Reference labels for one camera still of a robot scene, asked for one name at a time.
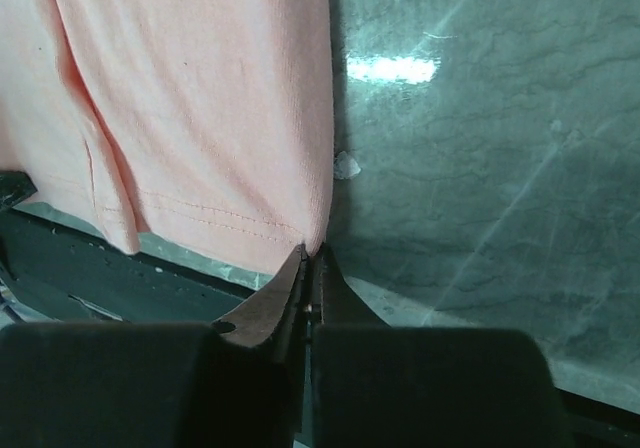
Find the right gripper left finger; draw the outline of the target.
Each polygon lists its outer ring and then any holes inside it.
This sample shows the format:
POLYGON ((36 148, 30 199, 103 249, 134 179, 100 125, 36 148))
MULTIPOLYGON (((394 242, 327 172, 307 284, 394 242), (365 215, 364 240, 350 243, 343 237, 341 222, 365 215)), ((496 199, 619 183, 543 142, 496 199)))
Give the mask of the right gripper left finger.
POLYGON ((308 257, 213 322, 41 322, 1 332, 5 447, 290 447, 308 257))

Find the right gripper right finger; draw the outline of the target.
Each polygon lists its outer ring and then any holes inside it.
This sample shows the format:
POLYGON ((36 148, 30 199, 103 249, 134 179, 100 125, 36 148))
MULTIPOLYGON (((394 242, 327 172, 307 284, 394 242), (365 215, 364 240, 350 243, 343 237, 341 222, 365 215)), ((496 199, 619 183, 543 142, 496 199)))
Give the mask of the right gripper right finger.
POLYGON ((538 345, 509 329, 393 327, 313 261, 311 387, 317 447, 569 447, 538 345))

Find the salmon pink t-shirt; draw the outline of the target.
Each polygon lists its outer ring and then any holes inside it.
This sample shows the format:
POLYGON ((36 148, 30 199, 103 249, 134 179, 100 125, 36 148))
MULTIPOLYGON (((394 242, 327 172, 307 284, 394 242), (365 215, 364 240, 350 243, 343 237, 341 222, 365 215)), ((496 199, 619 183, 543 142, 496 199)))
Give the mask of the salmon pink t-shirt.
POLYGON ((127 254, 315 253, 333 115, 329 0, 1 0, 1 165, 127 254))

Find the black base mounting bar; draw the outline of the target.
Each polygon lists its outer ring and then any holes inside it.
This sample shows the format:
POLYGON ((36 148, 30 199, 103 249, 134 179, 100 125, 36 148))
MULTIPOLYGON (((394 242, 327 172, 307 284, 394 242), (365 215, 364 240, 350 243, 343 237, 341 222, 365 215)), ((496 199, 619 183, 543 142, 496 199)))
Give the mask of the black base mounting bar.
POLYGON ((1 174, 1 281, 24 305, 58 320, 211 322, 252 295, 241 285, 17 210, 28 175, 1 174))

